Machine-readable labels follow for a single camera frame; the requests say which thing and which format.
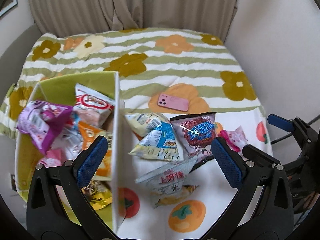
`purple snack bag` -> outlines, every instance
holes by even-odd
[[[21,133],[30,134],[32,143],[45,155],[61,133],[71,112],[72,106],[30,101],[19,115],[17,129]]]

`black cable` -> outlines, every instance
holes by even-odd
[[[320,114],[317,115],[317,116],[316,116],[314,119],[312,119],[310,122],[308,122],[308,125],[312,125],[314,122],[318,121],[319,119],[320,119]],[[285,136],[282,136],[282,137],[280,137],[280,138],[278,138],[278,139],[273,140],[273,141],[271,142],[271,144],[275,144],[275,143],[277,143],[277,142],[280,142],[280,141],[282,141],[282,140],[284,140],[284,139],[289,138],[290,136],[292,136],[292,133],[288,133],[288,134],[285,135]]]

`metal screw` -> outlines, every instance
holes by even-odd
[[[248,167],[253,167],[254,166],[254,162],[253,161],[247,161],[246,162]]]
[[[64,165],[67,166],[67,167],[71,166],[72,164],[73,164],[73,161],[72,161],[72,160],[66,160],[66,161],[64,162]]]
[[[36,169],[41,170],[44,165],[42,163],[37,164]]]
[[[283,170],[283,166],[281,164],[277,164],[277,169],[282,171]]]

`blue gripper pad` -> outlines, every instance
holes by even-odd
[[[80,163],[81,166],[77,169],[76,172],[76,181],[79,189],[89,185],[90,180],[98,169],[107,151],[108,141],[103,136],[98,136],[90,145],[90,147],[85,150],[85,153],[82,155],[82,157],[85,159],[80,159],[80,161],[82,161],[82,164]]]
[[[284,119],[280,116],[277,116],[275,114],[269,114],[268,123],[280,128],[286,132],[293,132],[294,131],[292,121],[286,120],[286,119]]]
[[[240,189],[247,172],[242,157],[237,152],[232,151],[226,141],[221,137],[213,139],[211,143],[211,152],[226,176],[230,186]]]

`cardboard box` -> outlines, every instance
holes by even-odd
[[[121,137],[119,126],[119,111],[123,103],[119,99],[119,75],[118,72],[88,72],[64,75],[40,81],[34,88],[29,101],[43,100],[51,103],[73,106],[76,101],[76,83],[94,89],[115,100],[113,119],[113,142],[111,156],[111,191],[113,203],[98,210],[97,214],[113,231],[117,231],[125,216],[124,197],[121,188],[121,173],[119,171],[118,152],[121,151]],[[18,134],[15,152],[15,179],[20,196],[27,201],[28,192],[37,162],[43,155],[32,144],[30,135]],[[66,213],[70,220],[79,224],[68,201],[61,198]]]

